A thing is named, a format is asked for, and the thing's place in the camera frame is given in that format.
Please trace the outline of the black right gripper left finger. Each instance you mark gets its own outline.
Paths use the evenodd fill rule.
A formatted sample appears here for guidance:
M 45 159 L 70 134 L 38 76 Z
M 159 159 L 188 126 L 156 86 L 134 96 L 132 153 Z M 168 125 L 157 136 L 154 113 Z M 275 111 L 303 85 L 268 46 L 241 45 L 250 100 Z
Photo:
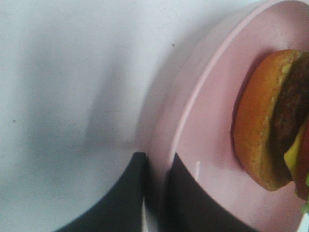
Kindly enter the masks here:
M 135 152 L 124 173 L 93 207 L 59 232 L 141 232 L 147 176 L 145 153 Z

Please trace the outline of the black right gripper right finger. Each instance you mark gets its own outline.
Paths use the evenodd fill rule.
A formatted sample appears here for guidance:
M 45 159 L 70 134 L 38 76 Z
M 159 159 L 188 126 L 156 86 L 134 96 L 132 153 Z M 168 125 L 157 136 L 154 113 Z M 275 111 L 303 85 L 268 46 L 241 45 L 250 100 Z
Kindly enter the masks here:
M 194 180 L 175 155 L 165 195 L 165 232 L 253 232 L 223 209 Z

